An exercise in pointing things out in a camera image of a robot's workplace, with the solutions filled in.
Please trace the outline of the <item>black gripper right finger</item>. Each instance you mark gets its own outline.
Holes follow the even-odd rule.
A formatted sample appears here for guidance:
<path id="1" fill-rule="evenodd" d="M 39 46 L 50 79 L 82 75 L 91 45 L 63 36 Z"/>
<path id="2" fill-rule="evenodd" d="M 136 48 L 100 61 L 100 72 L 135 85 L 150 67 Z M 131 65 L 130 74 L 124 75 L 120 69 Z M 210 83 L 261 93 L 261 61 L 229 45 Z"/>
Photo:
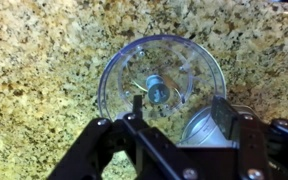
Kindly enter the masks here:
<path id="1" fill-rule="evenodd" d="M 224 97 L 219 95 L 213 97 L 211 117 L 227 140 L 237 138 L 239 114 Z"/>

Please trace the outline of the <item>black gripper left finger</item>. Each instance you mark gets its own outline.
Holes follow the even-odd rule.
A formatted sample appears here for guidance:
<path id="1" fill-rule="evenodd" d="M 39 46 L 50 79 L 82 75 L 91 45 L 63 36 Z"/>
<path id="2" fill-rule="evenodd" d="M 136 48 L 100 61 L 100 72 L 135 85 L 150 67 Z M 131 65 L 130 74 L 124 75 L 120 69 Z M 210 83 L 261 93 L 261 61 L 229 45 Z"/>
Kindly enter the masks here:
<path id="1" fill-rule="evenodd" d="M 142 119 L 143 113 L 142 113 L 142 96 L 141 95 L 135 95 L 133 97 L 133 108 L 132 112 L 135 115 L 136 118 Z"/>

